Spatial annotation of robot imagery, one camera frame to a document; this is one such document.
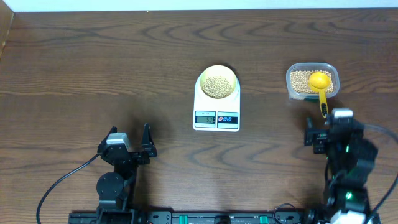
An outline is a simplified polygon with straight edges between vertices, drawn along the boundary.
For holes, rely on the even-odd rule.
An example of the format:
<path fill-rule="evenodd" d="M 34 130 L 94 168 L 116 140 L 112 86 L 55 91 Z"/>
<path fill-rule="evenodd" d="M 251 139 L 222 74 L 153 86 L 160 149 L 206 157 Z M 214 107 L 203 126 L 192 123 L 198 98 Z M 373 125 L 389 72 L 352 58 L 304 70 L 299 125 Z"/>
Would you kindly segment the yellow measuring scoop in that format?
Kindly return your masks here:
<path fill-rule="evenodd" d="M 315 93 L 318 93 L 320 111 L 324 118 L 328 114 L 326 89 L 330 86 L 330 83 L 330 78 L 323 72 L 314 72 L 308 79 L 308 87 Z"/>

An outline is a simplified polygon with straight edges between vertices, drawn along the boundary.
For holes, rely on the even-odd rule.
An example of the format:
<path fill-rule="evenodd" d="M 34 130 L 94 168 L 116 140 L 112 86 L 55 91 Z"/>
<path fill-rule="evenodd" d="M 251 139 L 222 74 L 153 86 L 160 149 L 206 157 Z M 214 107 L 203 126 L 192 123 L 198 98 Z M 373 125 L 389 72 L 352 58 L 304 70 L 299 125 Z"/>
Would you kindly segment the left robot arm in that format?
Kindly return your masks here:
<path fill-rule="evenodd" d="M 150 125 L 144 125 L 141 151 L 131 152 L 131 144 L 126 133 L 119 133 L 113 126 L 100 142 L 97 154 L 113 166 L 113 171 L 102 175 L 96 184 L 99 195 L 97 218 L 94 223 L 142 223 L 144 219 L 134 216 L 129 201 L 134 194 L 137 169 L 150 163 L 157 156 L 152 140 Z"/>

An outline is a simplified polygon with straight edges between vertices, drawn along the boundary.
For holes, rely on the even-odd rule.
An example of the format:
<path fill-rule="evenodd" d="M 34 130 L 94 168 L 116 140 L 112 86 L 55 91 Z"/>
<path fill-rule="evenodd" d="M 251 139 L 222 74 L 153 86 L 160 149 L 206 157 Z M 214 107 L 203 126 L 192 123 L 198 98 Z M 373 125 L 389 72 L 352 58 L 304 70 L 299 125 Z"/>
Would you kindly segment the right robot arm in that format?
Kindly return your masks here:
<path fill-rule="evenodd" d="M 316 129 L 310 118 L 304 144 L 326 155 L 324 201 L 308 209 L 304 223 L 371 223 L 368 175 L 378 148 L 364 138 L 364 124 L 353 118 L 330 118 L 328 129 Z"/>

